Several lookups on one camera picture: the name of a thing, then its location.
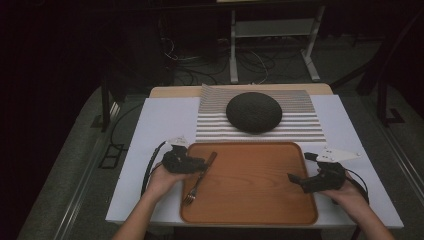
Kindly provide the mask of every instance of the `wooden board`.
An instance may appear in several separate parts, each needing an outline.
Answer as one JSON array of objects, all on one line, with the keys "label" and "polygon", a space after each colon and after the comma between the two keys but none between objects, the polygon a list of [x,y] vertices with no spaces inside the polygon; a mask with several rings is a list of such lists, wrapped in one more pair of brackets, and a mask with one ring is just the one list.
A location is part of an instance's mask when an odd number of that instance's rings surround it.
[{"label": "wooden board", "polygon": [[[200,224],[310,225],[317,217],[313,195],[288,180],[307,177],[302,151],[295,143],[195,143],[192,157],[218,155],[181,218]],[[197,175],[184,181],[182,199]]]}]

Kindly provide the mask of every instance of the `person's left hand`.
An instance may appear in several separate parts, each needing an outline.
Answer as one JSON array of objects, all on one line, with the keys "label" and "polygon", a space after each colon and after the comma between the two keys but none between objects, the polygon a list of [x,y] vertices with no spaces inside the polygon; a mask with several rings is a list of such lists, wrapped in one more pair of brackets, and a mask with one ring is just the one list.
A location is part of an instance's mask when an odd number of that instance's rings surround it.
[{"label": "person's left hand", "polygon": [[144,195],[158,202],[174,184],[183,179],[189,178],[192,174],[176,174],[170,173],[163,165],[158,166],[150,176],[149,184],[147,185]]}]

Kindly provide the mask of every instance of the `table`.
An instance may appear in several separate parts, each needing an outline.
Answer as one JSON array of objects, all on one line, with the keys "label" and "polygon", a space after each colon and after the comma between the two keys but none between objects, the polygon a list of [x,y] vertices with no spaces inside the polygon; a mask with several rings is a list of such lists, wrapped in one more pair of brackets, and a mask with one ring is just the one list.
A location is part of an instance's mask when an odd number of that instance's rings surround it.
[{"label": "table", "polygon": [[[217,86],[231,89],[279,89],[306,90],[312,99],[315,111],[320,119],[327,138],[326,144],[299,144],[303,152],[319,153],[325,145],[331,148],[349,150],[360,154],[360,158],[343,162],[343,166],[357,172],[367,182],[370,189],[371,207],[389,228],[401,228],[403,223],[396,212],[384,186],[381,184],[362,144],[337,95],[326,84],[281,84],[281,85],[232,85]],[[164,140],[184,135],[188,142],[195,141],[196,116],[200,102],[201,87],[157,87],[146,99],[140,119],[129,148],[127,158],[106,220],[115,223],[125,221],[140,197],[143,174],[154,149]],[[157,156],[169,151],[163,147]],[[307,161],[310,176],[316,175],[317,166]],[[151,219],[152,225],[159,226],[196,226],[184,223],[179,216],[182,184],[176,186],[158,203]],[[354,226],[345,212],[330,199],[314,194],[318,208],[318,220],[307,228],[334,228]]]}]

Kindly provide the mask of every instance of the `striped cloth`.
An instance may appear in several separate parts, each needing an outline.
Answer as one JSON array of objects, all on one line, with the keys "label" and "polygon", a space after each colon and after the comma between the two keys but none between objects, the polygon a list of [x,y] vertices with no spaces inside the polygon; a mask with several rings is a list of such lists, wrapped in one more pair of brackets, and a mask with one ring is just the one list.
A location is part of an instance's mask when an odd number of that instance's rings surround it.
[{"label": "striped cloth", "polygon": [[225,114],[228,102],[248,90],[202,86],[196,142],[321,142],[326,139],[311,98],[303,90],[255,90],[274,98],[283,110],[280,124],[261,134],[242,132]]}]

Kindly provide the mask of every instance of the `white tabletop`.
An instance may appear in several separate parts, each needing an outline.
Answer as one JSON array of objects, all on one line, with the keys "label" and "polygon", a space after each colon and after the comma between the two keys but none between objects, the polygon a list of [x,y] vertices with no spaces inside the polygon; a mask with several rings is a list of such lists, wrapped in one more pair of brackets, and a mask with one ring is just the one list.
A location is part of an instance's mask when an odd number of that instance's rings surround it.
[{"label": "white tabletop", "polygon": [[[342,165],[359,174],[367,183],[371,207],[389,228],[401,228],[403,223],[396,212],[384,186],[375,172],[355,129],[337,95],[311,95],[315,111],[320,119],[327,143],[298,143],[303,152],[320,153],[326,146],[359,153],[360,158],[342,162]],[[154,149],[163,141],[184,136],[189,143],[195,142],[196,121],[200,98],[149,98],[144,103],[131,146],[120,178],[116,185],[106,220],[122,223],[140,198],[144,172]],[[161,161],[167,144],[157,155]],[[310,176],[317,174],[317,165],[306,161]],[[182,183],[175,187],[157,204],[151,222],[163,226],[188,226],[179,215]],[[331,200],[314,194],[318,220],[310,228],[352,226],[346,213]]]}]

